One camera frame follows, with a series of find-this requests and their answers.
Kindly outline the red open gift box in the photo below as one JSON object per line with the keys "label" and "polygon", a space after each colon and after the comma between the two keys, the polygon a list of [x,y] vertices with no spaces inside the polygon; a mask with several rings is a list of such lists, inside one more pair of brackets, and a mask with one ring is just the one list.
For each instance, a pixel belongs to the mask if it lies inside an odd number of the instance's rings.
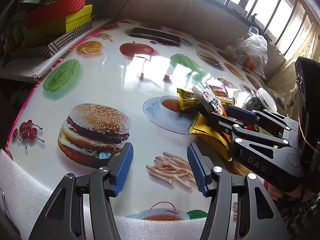
{"label": "red open gift box", "polygon": [[20,0],[19,6],[27,12],[25,27],[34,29],[81,10],[86,0]]}

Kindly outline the pink white nougat candy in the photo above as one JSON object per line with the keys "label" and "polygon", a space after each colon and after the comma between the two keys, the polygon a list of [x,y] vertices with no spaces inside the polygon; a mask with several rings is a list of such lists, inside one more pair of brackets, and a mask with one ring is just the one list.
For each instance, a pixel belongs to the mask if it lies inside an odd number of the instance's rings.
{"label": "pink white nougat candy", "polygon": [[209,86],[215,96],[228,97],[227,90],[224,86]]}

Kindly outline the clear plastic bag of items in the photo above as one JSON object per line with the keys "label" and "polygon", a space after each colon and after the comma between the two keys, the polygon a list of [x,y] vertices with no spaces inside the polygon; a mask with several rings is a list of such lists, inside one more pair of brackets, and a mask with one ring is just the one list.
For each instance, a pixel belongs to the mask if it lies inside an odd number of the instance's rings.
{"label": "clear plastic bag of items", "polygon": [[265,78],[264,68],[268,62],[267,41],[259,34],[259,29],[250,26],[247,38],[240,38],[235,45],[225,48],[226,54],[238,64]]}

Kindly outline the floral beige curtain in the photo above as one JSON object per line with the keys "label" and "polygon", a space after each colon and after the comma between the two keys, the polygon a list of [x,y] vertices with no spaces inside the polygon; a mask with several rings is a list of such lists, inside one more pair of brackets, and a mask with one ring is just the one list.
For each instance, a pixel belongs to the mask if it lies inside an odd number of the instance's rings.
{"label": "floral beige curtain", "polygon": [[310,28],[299,38],[289,58],[268,79],[267,92],[275,102],[294,120],[298,119],[300,101],[296,85],[295,62],[298,57],[319,61],[319,24],[313,22]]}

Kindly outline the yellow green box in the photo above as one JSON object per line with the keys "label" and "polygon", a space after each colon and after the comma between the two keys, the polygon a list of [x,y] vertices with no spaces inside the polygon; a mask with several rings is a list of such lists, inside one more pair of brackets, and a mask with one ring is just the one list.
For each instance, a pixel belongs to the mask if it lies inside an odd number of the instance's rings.
{"label": "yellow green box", "polygon": [[81,10],[60,19],[42,24],[33,29],[22,28],[26,46],[50,43],[91,19],[93,5],[84,6]]}

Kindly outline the yellow peanut candy packet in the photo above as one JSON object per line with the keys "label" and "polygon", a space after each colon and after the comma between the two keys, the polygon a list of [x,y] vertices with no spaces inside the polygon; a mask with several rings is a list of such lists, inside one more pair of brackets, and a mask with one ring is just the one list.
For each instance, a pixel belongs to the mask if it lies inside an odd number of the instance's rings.
{"label": "yellow peanut candy packet", "polygon": [[228,155],[231,144],[230,136],[209,127],[207,119],[198,114],[189,127],[189,133],[199,136],[212,146],[226,161],[232,161]]}

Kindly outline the orange silver snack pouch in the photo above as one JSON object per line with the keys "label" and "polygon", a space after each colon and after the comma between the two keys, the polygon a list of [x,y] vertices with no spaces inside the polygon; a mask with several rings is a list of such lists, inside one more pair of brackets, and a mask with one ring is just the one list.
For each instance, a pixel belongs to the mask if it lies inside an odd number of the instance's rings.
{"label": "orange silver snack pouch", "polygon": [[225,108],[206,82],[199,82],[192,88],[192,91],[208,113],[217,113],[227,117]]}

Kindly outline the gold snack bar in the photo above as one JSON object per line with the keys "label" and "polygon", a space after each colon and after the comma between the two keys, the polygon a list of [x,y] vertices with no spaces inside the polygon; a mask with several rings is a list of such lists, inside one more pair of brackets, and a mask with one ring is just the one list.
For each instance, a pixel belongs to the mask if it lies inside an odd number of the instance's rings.
{"label": "gold snack bar", "polygon": [[[180,109],[183,111],[194,108],[201,103],[200,100],[195,96],[193,92],[178,88],[177,93],[178,93],[178,100],[180,103]],[[227,107],[228,105],[235,105],[235,98],[221,97],[221,96],[217,96],[217,98],[220,100],[223,107]]]}

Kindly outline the black smartphone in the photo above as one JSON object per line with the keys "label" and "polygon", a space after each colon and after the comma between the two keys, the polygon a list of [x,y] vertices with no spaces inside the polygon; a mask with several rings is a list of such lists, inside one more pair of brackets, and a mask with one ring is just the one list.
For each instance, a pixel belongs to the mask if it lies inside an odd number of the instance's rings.
{"label": "black smartphone", "polygon": [[167,34],[157,30],[150,30],[145,28],[133,28],[129,35],[132,37],[140,37],[157,42],[172,44],[180,46],[182,44],[181,38],[176,35]]}

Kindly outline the striped black white box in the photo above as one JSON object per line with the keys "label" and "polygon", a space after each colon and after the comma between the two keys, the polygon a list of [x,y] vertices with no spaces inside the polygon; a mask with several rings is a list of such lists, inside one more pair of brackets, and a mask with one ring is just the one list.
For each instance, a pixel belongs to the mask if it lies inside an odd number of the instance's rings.
{"label": "striped black white box", "polygon": [[12,60],[28,58],[50,58],[57,52],[59,52],[64,46],[91,29],[91,27],[92,20],[89,20],[48,44],[18,48],[15,51],[10,52],[9,56]]}

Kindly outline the fruit print tablecloth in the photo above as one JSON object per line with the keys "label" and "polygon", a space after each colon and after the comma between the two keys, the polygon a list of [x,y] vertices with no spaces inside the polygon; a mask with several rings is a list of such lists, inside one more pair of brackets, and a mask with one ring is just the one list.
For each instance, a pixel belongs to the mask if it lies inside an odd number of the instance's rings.
{"label": "fruit print tablecloth", "polygon": [[10,138],[10,156],[1,154],[1,188],[23,239],[29,238],[41,209],[65,174],[92,172],[89,166],[66,157],[57,144],[63,122],[82,103],[118,109],[131,121],[133,162],[123,191],[111,200],[121,238],[200,238],[203,218],[159,223],[135,219],[153,204],[162,208],[174,204],[185,213],[209,208],[210,200],[197,187],[186,189],[152,178],[146,166],[153,165],[157,156],[169,152],[186,157],[187,146],[195,142],[203,154],[222,164],[220,155],[205,141],[188,133],[190,120],[170,113],[160,102],[174,98],[179,88],[191,90],[202,81],[226,84],[228,94],[242,106],[264,83],[254,72],[222,58],[216,46],[201,44],[189,34],[182,35],[179,47],[129,36],[129,30],[139,26],[139,22],[124,20],[93,35],[88,42],[101,44],[96,54],[72,50],[66,60],[79,61],[79,75],[55,92],[38,84],[17,118],[15,128],[27,120],[41,127],[38,137],[28,143]]}

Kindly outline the clear jar with dark snacks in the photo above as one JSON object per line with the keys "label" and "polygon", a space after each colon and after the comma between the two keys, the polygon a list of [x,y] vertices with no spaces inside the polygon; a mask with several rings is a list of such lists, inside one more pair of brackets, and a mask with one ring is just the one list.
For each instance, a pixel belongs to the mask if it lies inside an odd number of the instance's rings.
{"label": "clear jar with dark snacks", "polygon": [[277,105],[274,99],[262,87],[246,100],[243,108],[249,111],[256,110],[261,112],[265,109],[272,113],[277,113]]}

